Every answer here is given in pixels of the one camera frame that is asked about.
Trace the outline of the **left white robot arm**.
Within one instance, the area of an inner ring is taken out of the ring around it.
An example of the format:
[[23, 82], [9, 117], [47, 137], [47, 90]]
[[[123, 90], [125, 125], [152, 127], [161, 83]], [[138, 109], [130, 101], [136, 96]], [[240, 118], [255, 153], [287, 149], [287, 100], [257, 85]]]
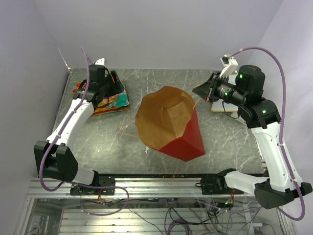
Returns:
[[45, 140], [34, 145], [36, 167], [41, 186], [49, 192], [58, 187], [49, 188], [44, 178], [60, 181], [61, 184], [73, 183], [88, 194], [99, 191], [97, 171], [79, 166], [71, 148], [81, 128], [103, 101], [124, 91], [116, 71], [108, 70], [100, 64], [91, 64], [87, 68], [87, 78], [74, 93], [71, 106], [59, 126]]

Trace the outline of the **red brown paper bag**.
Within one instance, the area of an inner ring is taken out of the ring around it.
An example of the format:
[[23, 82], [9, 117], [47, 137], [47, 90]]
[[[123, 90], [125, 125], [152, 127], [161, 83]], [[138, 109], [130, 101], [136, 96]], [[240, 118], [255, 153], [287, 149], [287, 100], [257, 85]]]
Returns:
[[205, 154], [196, 102], [177, 87], [145, 95], [134, 123], [137, 137], [150, 149], [185, 162]]

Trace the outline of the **teal snack packet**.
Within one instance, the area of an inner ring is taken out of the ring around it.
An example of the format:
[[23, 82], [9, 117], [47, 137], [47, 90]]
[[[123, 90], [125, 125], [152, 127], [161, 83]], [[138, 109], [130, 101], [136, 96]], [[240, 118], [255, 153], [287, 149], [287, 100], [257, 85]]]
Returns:
[[129, 105], [128, 93], [127, 93], [126, 88], [124, 88], [124, 91], [122, 93], [116, 94], [109, 98], [109, 103], [107, 105], [107, 108], [108, 109], [122, 108], [128, 105]]

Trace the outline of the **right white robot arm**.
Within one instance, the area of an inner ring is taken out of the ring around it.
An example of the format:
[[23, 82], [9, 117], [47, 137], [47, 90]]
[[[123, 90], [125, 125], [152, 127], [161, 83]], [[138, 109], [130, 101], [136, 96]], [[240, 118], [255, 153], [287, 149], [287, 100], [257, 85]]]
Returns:
[[275, 103], [262, 97], [264, 81], [265, 74], [259, 67], [243, 65], [235, 84], [229, 83], [228, 77], [221, 78], [219, 72], [213, 72], [192, 92], [210, 103], [222, 100], [238, 107], [238, 116], [254, 135], [268, 170], [268, 177], [255, 177], [226, 169], [217, 175], [216, 190], [222, 194], [231, 189], [249, 193], [263, 208], [272, 209], [312, 193], [313, 188], [298, 175], [279, 140], [282, 119]]

